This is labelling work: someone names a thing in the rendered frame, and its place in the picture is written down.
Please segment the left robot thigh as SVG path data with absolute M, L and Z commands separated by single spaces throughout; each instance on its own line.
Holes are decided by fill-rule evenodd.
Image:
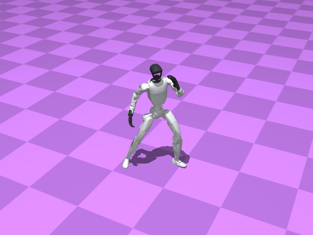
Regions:
M 179 143 L 181 140 L 181 133 L 180 133 L 178 122 L 176 118 L 174 117 L 173 113 L 170 110 L 164 109 L 162 118 L 167 120 L 167 124 L 169 125 L 170 129 L 172 130 L 174 134 L 172 137 L 172 141 L 174 143 Z

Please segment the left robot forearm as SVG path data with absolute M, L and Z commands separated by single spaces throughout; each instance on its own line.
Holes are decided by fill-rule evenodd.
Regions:
M 181 87 L 180 87 L 180 90 L 177 90 L 177 89 L 174 87 L 174 90 L 177 91 L 177 94 L 178 94 L 178 95 L 183 95 L 183 94 L 184 94 L 184 91 L 182 90 Z

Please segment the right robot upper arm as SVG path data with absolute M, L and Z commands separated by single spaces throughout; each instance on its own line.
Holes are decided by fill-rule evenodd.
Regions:
M 135 97 L 134 99 L 139 99 L 140 98 L 140 94 L 142 94 L 143 92 L 146 92 L 149 89 L 149 84 L 148 83 L 143 83 L 140 84 L 139 88 L 136 89 L 135 93 Z

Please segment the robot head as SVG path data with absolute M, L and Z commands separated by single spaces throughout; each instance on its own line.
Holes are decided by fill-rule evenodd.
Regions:
M 161 81 L 160 78 L 162 76 L 162 68 L 160 67 L 160 65 L 158 65 L 158 64 L 151 65 L 150 66 L 150 71 L 151 71 L 152 76 L 153 76 L 153 78 L 150 81 L 155 80 L 155 81 L 152 81 L 152 82 L 159 83 Z M 154 75 L 154 74 L 157 74 L 157 73 L 160 73 L 160 76 L 159 75 Z

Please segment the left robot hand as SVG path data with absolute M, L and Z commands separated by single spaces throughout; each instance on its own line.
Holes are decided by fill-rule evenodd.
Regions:
M 173 87 L 175 87 L 177 90 L 180 90 L 179 84 L 176 80 L 175 77 L 173 77 L 172 75 L 168 75 L 167 78 L 169 78 L 170 80 L 172 80 L 173 82 Z

